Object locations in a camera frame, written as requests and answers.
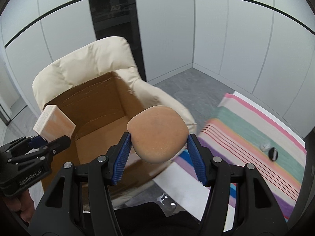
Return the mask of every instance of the white small object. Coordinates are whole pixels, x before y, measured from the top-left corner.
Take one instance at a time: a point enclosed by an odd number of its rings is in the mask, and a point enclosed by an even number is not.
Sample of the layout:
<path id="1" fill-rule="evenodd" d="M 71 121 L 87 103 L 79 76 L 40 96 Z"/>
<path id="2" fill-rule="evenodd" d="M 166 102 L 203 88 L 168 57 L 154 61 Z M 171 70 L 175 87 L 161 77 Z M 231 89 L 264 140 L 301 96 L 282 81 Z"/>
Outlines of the white small object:
<path id="1" fill-rule="evenodd" d="M 259 148 L 260 148 L 260 150 L 261 150 L 262 152 L 267 152 L 267 151 L 270 150 L 271 144 L 270 144 L 269 141 L 266 141 L 266 142 L 264 142 L 264 143 L 261 143 L 260 146 L 259 146 Z"/>
<path id="2" fill-rule="evenodd" d="M 250 170 L 253 170 L 253 169 L 255 168 L 255 165 L 252 164 L 252 163 L 248 163 L 246 166 L 247 166 L 248 169 L 250 169 Z"/>
<path id="3" fill-rule="evenodd" d="M 101 155 L 101 156 L 97 157 L 97 160 L 99 162 L 105 162 L 106 161 L 106 156 L 105 155 Z"/>
<path id="4" fill-rule="evenodd" d="M 51 142 L 61 136 L 71 137 L 76 125 L 56 106 L 47 105 L 33 130 Z"/>
<path id="5" fill-rule="evenodd" d="M 72 166 L 72 163 L 69 162 L 69 161 L 67 161 L 67 162 L 63 165 L 63 167 L 64 167 L 65 169 L 71 168 L 71 166 Z"/>
<path id="6" fill-rule="evenodd" d="M 216 163 L 220 163 L 222 161 L 222 159 L 219 156 L 215 156 L 215 157 L 213 157 L 213 161 Z"/>

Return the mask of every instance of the black round object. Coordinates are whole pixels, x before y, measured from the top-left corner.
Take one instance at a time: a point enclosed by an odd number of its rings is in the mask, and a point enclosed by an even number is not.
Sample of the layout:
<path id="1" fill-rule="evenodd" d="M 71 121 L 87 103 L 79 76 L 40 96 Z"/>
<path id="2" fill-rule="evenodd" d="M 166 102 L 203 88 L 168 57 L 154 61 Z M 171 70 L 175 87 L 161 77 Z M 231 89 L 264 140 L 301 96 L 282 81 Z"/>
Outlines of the black round object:
<path id="1" fill-rule="evenodd" d="M 274 147 L 272 147 L 269 151 L 268 151 L 268 156 L 269 159 L 272 161 L 275 161 L 278 159 L 278 150 Z"/>
<path id="2" fill-rule="evenodd" d="M 43 236 L 59 236 L 53 232 L 46 232 Z"/>

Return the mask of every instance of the gray floor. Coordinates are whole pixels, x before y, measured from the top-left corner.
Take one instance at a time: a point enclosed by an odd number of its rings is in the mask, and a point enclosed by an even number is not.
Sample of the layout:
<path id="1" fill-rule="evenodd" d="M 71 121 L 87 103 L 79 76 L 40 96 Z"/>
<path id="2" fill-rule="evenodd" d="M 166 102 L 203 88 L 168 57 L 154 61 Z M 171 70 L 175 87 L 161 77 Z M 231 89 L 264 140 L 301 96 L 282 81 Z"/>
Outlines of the gray floor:
<path id="1" fill-rule="evenodd" d="M 225 93 L 233 89 L 194 69 L 188 69 L 155 85 L 188 108 L 197 123 L 197 133 Z"/>
<path id="2" fill-rule="evenodd" d="M 33 127 L 37 121 L 37 118 L 26 106 L 24 100 L 19 98 L 12 105 L 11 110 L 11 118 L 13 118 L 13 120 L 6 129 L 4 135 L 4 144 L 23 136 L 36 136 L 37 133 L 33 130 Z"/>

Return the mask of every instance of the pink stripe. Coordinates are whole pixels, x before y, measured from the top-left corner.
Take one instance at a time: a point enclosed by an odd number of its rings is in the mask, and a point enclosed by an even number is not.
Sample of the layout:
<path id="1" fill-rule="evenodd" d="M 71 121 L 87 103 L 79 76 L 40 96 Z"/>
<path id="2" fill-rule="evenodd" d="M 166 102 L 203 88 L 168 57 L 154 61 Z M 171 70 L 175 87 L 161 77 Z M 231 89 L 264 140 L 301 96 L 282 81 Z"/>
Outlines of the pink stripe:
<path id="1" fill-rule="evenodd" d="M 229 205 L 234 207 L 236 206 L 236 199 L 233 198 L 231 195 L 230 195 L 230 198 L 229 198 Z"/>
<path id="2" fill-rule="evenodd" d="M 259 111 L 257 108 L 253 107 L 252 105 L 248 104 L 246 101 L 242 100 L 241 98 L 234 96 L 232 94 L 226 93 L 225 98 L 233 98 L 236 101 L 238 101 L 243 106 L 247 107 L 249 110 L 255 112 L 260 117 L 262 117 L 265 121 L 269 122 L 271 125 L 273 125 L 276 129 L 278 129 L 282 134 L 284 134 L 288 139 L 290 139 L 304 154 L 306 154 L 305 148 L 299 143 L 289 132 L 287 132 L 283 127 L 281 127 L 278 123 L 270 119 L 267 115 Z"/>
<path id="3" fill-rule="evenodd" d="M 185 161 L 182 157 L 177 156 L 174 161 L 182 167 L 188 174 L 190 174 L 194 179 L 198 180 L 195 169 L 191 166 L 187 161 Z"/>

